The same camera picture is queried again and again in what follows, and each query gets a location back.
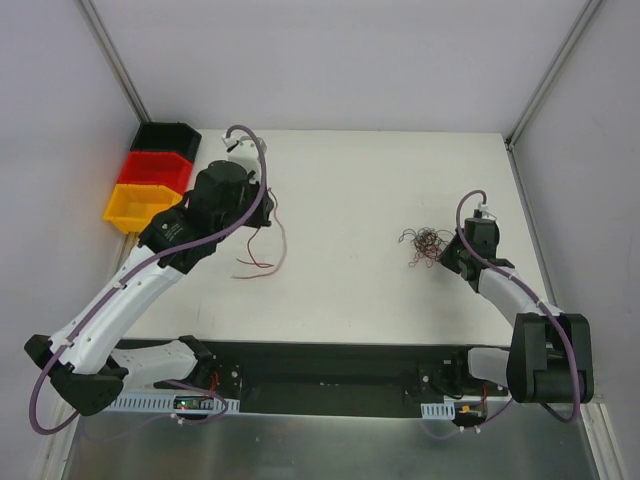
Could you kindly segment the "black storage bin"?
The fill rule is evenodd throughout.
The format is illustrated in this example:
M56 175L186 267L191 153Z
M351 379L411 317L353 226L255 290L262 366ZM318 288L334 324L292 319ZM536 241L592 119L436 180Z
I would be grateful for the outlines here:
M176 153L193 163L202 135L185 123L144 122L139 125L130 150Z

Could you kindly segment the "red storage bin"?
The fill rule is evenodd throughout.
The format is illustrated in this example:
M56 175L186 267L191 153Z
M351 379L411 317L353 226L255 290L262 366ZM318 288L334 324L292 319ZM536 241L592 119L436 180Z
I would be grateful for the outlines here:
M193 163L174 152L130 152L117 179L118 184L158 185L183 194Z

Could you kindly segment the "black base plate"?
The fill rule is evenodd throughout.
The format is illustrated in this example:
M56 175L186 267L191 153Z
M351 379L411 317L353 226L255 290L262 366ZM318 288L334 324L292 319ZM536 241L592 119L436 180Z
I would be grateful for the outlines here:
M446 398L502 398L473 378L466 346L206 341L188 385L237 400L243 413L418 418Z

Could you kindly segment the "yellow storage bin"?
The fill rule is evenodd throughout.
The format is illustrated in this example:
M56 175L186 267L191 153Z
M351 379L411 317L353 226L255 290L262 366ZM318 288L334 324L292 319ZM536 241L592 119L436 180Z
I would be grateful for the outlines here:
M123 234L140 233L156 214L181 200L181 194L162 185L116 184L102 218Z

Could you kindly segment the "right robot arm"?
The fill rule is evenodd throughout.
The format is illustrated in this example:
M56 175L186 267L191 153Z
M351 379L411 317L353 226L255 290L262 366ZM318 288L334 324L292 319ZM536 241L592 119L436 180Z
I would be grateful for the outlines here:
M508 388L518 403L590 402L594 395L588 320L543 302L515 266L497 256L497 222L478 211L445 248L438 262L489 301L512 326L510 347L472 347L450 369L452 387L473 394L488 380Z

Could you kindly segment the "left aluminium frame post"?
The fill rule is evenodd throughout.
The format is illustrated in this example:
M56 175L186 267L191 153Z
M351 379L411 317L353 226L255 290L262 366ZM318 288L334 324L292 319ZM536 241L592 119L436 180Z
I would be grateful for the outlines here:
M75 0L77 9L82 15L98 49L102 53L109 69L121 89L129 106L139 122L150 122L151 116L144 105L129 71L118 52L118 49L102 19L95 3L91 0Z

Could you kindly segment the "aluminium frame post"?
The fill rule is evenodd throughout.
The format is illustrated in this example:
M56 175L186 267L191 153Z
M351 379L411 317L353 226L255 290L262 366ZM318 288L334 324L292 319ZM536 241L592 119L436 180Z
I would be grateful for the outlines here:
M151 116L144 105L129 71L118 52L118 49L102 19L95 3L91 0L75 0L77 9L82 15L98 49L102 53L109 69L121 89L129 106L139 122L150 122Z
M563 72L566 63L605 4L606 2L604 0L588 0L581 7L576 19L573 21L568 33L563 38L549 65L546 67L514 127L505 137L505 146L508 151L514 149L534 115L542 107L544 100Z

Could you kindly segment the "right aluminium frame post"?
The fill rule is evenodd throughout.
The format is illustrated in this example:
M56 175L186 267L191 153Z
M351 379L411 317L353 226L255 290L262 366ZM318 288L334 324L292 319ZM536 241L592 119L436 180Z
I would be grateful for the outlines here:
M505 137L505 146L508 151L514 149L534 115L542 107L544 100L563 72L566 63L605 4L606 2L604 0L588 0L581 7L576 19L573 21L568 33L563 38L549 65L546 67L514 127Z

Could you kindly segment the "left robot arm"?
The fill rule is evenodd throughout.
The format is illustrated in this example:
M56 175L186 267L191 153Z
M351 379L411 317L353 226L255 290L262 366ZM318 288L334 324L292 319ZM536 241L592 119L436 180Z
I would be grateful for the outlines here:
M35 334L26 342L41 370L29 413L36 413L44 383L82 416L101 412L129 389L171 381L191 389L208 385L213 355L191 335L132 350L117 345L156 299L230 234L270 225L266 180L263 156L214 161L178 204L156 214L119 272L75 318L51 336Z

